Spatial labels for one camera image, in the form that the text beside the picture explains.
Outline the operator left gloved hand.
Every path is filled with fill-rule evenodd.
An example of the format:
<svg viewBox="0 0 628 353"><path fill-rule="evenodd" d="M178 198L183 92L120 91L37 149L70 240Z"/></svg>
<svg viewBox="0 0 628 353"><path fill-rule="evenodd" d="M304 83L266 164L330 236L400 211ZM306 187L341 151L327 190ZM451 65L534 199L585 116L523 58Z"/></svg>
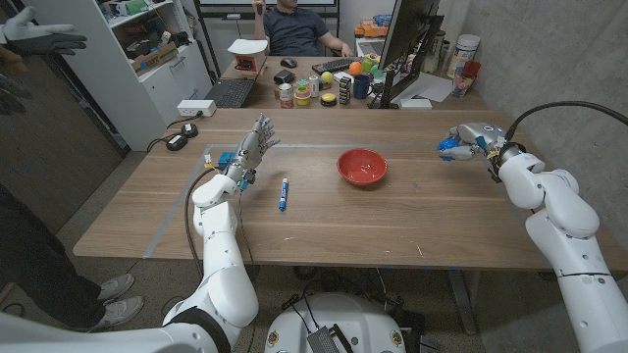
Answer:
<svg viewBox="0 0 628 353"><path fill-rule="evenodd" d="M35 9L26 6L1 25L1 43L20 55L75 55L87 38L74 34L73 25L36 25Z"/></svg>

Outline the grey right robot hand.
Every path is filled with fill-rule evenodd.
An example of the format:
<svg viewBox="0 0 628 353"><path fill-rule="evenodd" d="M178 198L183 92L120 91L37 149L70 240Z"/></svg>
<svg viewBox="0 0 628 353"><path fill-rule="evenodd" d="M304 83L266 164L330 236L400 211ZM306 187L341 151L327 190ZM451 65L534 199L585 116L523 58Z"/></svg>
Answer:
<svg viewBox="0 0 628 353"><path fill-rule="evenodd" d="M437 147L444 161L468 161L482 155L494 174L510 157L519 153L515 145L506 145L505 132L499 126L487 123L467 123L448 130Z"/></svg>

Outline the operator right gloved hand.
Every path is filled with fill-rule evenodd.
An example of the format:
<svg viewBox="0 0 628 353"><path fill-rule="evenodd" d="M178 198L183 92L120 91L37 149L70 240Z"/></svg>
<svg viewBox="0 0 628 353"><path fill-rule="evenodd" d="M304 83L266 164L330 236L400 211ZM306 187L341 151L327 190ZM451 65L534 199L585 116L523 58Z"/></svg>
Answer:
<svg viewBox="0 0 628 353"><path fill-rule="evenodd" d="M2 115L23 115L26 112L25 105L21 98L31 99L32 94L7 76L1 77L1 114Z"/></svg>

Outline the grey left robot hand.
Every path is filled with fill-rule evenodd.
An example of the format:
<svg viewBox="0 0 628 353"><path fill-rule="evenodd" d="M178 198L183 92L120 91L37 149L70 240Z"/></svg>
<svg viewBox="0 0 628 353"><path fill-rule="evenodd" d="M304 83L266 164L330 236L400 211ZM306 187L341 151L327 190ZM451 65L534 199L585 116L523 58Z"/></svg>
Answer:
<svg viewBox="0 0 628 353"><path fill-rule="evenodd" d="M280 142L273 139L274 126L271 119L262 113L257 117L251 132L237 146L232 161L224 170L224 175L230 177L237 184L243 181L253 184L255 181L255 168L261 163L266 151Z"/></svg>

